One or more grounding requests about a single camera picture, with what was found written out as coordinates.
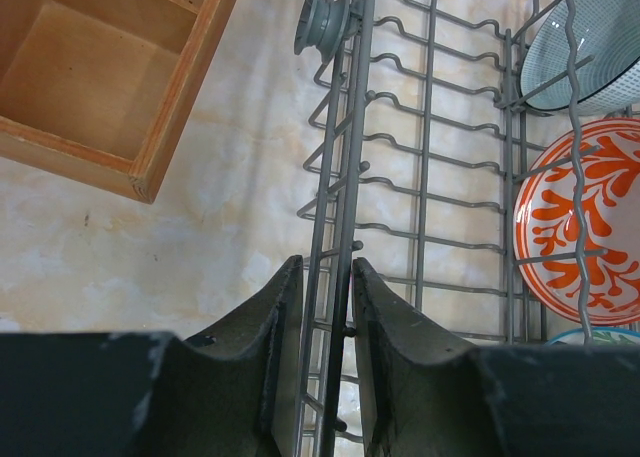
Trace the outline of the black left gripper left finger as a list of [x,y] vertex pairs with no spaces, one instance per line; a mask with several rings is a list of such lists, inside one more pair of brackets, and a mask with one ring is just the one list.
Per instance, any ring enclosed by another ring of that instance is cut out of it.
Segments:
[[290,456],[303,261],[223,318],[165,331],[5,333],[5,456]]

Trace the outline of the pale green grid bowl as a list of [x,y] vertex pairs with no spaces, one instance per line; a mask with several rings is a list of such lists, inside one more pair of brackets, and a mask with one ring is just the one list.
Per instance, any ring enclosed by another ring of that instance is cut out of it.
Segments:
[[[639,0],[574,0],[573,33],[579,82],[577,113],[607,114],[639,102]],[[568,77],[538,94],[536,88],[565,71],[569,58],[564,0],[550,12],[530,44],[520,74],[520,90],[529,107],[540,112],[568,109]]]

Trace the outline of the green leaf patterned bowl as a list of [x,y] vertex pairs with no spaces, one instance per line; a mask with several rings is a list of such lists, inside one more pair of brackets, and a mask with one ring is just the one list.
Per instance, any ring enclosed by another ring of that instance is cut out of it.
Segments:
[[[571,329],[562,332],[546,342],[546,345],[583,345],[584,332],[582,328]],[[593,345],[638,345],[640,336],[638,332],[615,328],[593,327]]]

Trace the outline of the wooden compartment tray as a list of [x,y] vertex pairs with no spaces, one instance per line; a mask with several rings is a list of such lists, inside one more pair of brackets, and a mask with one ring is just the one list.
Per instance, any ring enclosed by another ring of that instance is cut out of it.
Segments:
[[1,0],[1,154],[155,200],[237,0]]

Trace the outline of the grey wire dish rack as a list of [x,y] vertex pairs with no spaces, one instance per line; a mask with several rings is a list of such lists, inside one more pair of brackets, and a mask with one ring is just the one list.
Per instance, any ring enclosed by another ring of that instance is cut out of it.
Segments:
[[[323,142],[304,162],[319,177],[299,209],[314,224],[302,334],[297,456],[369,456],[364,449],[352,265],[367,260],[400,298],[477,346],[546,345],[593,327],[639,333],[638,321],[595,326],[587,309],[582,127],[633,118],[639,102],[577,113],[574,0],[565,23],[568,109],[540,112],[520,90],[524,59],[562,0],[305,0],[294,48],[316,48],[327,94],[309,122]],[[570,158],[579,237],[577,322],[548,309],[514,253],[515,204],[538,157],[574,134]]]

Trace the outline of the orange white patterned bowl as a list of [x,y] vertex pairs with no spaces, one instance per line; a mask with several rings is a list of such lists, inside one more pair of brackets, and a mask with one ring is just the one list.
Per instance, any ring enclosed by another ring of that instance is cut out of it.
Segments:
[[[577,322],[581,276],[576,176],[568,132],[534,162],[515,204],[514,253],[524,282],[548,309]],[[585,176],[587,309],[595,326],[639,319],[639,122],[593,121],[582,127]]]

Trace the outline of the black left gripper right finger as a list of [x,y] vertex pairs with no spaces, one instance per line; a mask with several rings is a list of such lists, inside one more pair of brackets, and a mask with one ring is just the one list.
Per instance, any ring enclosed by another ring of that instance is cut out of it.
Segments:
[[352,265],[369,456],[635,456],[635,346],[477,346]]

